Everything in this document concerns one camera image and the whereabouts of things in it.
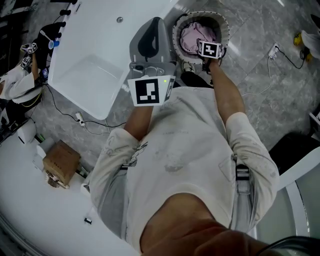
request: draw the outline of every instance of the backpack strap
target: backpack strap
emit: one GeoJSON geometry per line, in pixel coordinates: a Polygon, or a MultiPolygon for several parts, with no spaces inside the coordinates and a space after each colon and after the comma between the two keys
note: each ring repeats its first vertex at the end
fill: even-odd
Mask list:
{"type": "Polygon", "coordinates": [[[235,193],[230,229],[247,233],[251,230],[254,211],[254,183],[247,166],[236,161],[235,193]]]}

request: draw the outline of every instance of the laundry basket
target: laundry basket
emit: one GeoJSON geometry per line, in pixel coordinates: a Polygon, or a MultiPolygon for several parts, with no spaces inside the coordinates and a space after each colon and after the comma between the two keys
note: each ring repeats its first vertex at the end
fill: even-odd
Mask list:
{"type": "Polygon", "coordinates": [[[172,41],[176,54],[183,60],[192,64],[201,65],[202,59],[198,55],[191,55],[185,52],[180,44],[182,30],[192,22],[199,22],[203,26],[210,27],[215,33],[215,40],[222,44],[222,57],[226,54],[230,29],[227,20],[219,13],[214,11],[193,11],[181,15],[172,28],[172,41]]]}

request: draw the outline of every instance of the forearm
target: forearm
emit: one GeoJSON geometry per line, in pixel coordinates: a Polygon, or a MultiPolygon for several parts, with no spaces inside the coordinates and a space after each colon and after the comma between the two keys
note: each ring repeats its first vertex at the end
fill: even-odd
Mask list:
{"type": "Polygon", "coordinates": [[[33,74],[33,79],[36,80],[39,77],[39,74],[38,74],[38,63],[37,63],[37,58],[35,53],[32,54],[31,72],[33,74]]]}
{"type": "Polygon", "coordinates": [[[135,107],[124,126],[124,129],[138,141],[148,133],[153,108],[153,106],[135,107]]]}
{"type": "Polygon", "coordinates": [[[237,86],[226,76],[217,63],[211,63],[210,71],[217,108],[224,124],[237,112],[245,113],[244,101],[237,86]]]}

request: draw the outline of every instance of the cardboard box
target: cardboard box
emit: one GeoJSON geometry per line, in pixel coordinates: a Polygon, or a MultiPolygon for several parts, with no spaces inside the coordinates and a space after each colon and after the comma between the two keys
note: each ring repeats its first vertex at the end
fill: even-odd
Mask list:
{"type": "Polygon", "coordinates": [[[68,185],[77,170],[79,160],[80,154],[60,140],[43,159],[43,166],[63,184],[68,185]]]}

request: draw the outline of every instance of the white toilet paper roll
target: white toilet paper roll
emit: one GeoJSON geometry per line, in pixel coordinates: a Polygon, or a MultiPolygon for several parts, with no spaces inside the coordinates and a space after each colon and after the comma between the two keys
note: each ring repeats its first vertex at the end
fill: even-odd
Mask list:
{"type": "Polygon", "coordinates": [[[45,139],[45,141],[41,142],[39,145],[36,146],[36,151],[42,159],[45,158],[48,151],[52,148],[52,146],[55,144],[55,141],[53,138],[48,137],[45,139]]]}

